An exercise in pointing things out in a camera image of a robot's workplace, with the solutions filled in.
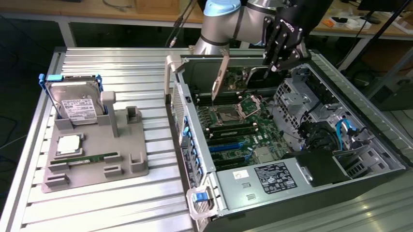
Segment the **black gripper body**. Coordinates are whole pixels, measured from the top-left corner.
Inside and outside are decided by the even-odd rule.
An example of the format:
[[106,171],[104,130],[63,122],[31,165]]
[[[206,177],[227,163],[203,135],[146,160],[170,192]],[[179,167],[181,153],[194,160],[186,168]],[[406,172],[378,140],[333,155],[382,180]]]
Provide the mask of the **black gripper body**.
[[332,0],[286,0],[286,6],[277,12],[275,22],[286,33],[286,44],[298,45],[320,24]]

